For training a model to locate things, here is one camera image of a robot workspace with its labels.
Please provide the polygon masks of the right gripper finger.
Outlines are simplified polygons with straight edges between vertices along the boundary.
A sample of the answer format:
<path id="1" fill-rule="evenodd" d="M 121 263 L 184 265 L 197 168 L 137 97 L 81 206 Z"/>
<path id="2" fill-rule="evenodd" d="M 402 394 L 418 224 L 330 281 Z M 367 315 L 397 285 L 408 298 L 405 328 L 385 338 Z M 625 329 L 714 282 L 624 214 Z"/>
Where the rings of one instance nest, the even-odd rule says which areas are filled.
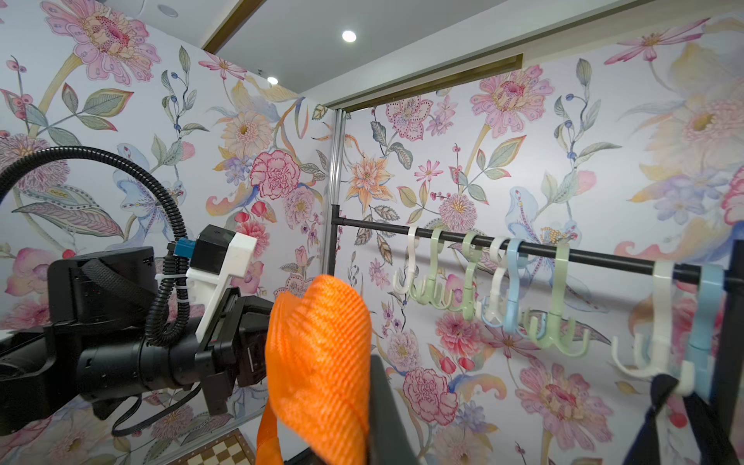
<path id="1" fill-rule="evenodd" d="M 403 422 L 398 414 L 393 391 L 387 381 L 383 360 L 370 358 L 369 434 L 367 463 L 372 465 L 415 465 L 414 455 Z"/>

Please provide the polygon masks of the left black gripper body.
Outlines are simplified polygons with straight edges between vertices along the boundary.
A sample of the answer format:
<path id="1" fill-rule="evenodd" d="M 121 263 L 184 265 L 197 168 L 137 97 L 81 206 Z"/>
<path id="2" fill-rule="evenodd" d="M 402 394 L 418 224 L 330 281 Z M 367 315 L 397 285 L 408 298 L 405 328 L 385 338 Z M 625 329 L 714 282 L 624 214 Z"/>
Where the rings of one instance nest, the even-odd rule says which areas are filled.
<path id="1" fill-rule="evenodd" d="M 273 303 L 224 292 L 216 321 L 197 339 L 196 318 L 168 347 L 151 346 L 133 329 L 96 341 L 79 356 L 77 390 L 98 405 L 158 389 L 198 384 L 211 415 L 227 412 L 234 388 L 259 384 L 265 376 L 265 343 Z"/>

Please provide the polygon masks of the orange bag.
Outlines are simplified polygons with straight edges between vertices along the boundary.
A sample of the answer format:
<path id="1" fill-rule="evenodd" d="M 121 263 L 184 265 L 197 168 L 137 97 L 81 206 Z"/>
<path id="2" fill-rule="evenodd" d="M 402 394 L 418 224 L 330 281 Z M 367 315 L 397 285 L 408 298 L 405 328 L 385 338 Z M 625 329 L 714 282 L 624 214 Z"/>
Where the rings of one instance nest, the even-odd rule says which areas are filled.
<path id="1" fill-rule="evenodd" d="M 365 463 L 371 333 L 362 297 L 333 276 L 315 278 L 301 298 L 277 296 L 265 343 L 269 403 L 257 463 L 282 463 L 278 424 L 327 464 Z"/>

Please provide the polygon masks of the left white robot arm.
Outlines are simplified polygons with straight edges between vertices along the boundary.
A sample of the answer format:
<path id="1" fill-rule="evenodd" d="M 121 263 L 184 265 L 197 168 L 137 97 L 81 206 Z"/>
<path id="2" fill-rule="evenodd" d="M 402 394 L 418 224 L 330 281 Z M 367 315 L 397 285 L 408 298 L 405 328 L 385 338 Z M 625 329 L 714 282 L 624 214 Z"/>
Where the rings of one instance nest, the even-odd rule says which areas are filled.
<path id="1" fill-rule="evenodd" d="M 93 147 L 34 151 L 3 170 L 1 191 L 28 185 L 32 203 L 21 212 L 66 233 L 118 236 L 118 224 L 87 193 L 42 186 L 46 169 L 70 160 L 114 167 L 133 187 L 134 209 L 165 229 L 168 247 L 162 259 L 139 245 L 50 263 L 17 255 L 8 290 L 43 294 L 48 321 L 1 346 L 2 434 L 50 418 L 75 397 L 106 419 L 127 398 L 158 389 L 202 395 L 211 415 L 225 414 L 235 387 L 267 375 L 271 304 L 236 286 L 257 240 L 212 225 L 189 238 L 176 198 L 145 165 Z"/>

